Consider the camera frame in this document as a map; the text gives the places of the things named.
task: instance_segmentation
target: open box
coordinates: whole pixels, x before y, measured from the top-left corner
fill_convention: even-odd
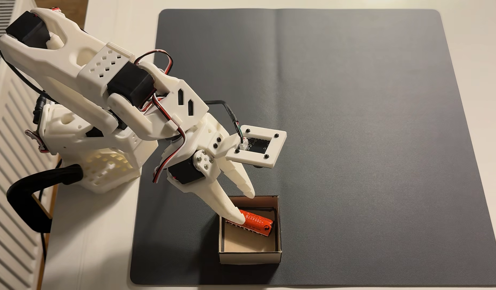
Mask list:
[[[230,197],[239,209],[273,220],[270,236],[233,226],[219,217],[219,262],[221,264],[277,264],[282,257],[278,195]]]

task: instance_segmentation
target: battery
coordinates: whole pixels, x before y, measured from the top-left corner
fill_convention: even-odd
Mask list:
[[[237,226],[237,227],[241,227],[245,230],[248,230],[248,231],[251,231],[251,232],[254,232],[257,234],[261,234],[261,235],[266,236],[266,237],[270,236],[271,229],[273,228],[273,221],[272,220],[265,218],[265,217],[261,217],[259,215],[254,214],[254,213],[243,211],[242,209],[239,209],[239,211],[241,212],[241,214],[244,215],[244,218],[246,219],[244,224],[238,224],[238,223],[235,223],[235,222],[227,220],[227,219],[225,221],[229,224],[232,224],[232,225]]]

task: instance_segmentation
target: gray mat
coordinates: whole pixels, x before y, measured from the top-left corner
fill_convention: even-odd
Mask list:
[[[164,10],[158,25],[171,75],[226,100],[242,124],[288,132],[275,168],[245,166],[256,193],[280,195],[283,254],[279,265],[219,265],[214,212],[151,183],[161,142],[141,178],[134,283],[496,285],[496,241],[436,11]],[[210,111],[234,133],[224,108]]]

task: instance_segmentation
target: white radiator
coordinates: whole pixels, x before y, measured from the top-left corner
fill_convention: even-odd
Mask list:
[[[11,20],[34,7],[33,0],[0,0],[0,36]],[[37,97],[0,60],[0,290],[37,288],[40,234],[32,231],[6,200],[12,183],[54,168],[57,161],[55,156],[39,153],[37,143],[24,134],[25,129],[37,128],[32,122]],[[45,190],[42,201],[49,208],[51,190]]]

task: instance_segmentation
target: tabletop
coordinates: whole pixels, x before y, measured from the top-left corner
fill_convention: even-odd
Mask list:
[[[141,55],[155,48],[158,16],[168,8],[437,10],[443,21],[496,236],[496,1],[89,0],[85,30],[104,42],[112,41]],[[152,55],[148,57],[147,60],[153,60]],[[233,288],[146,287],[129,280],[138,189],[139,179],[106,194],[93,194],[79,186],[59,188],[42,289]]]

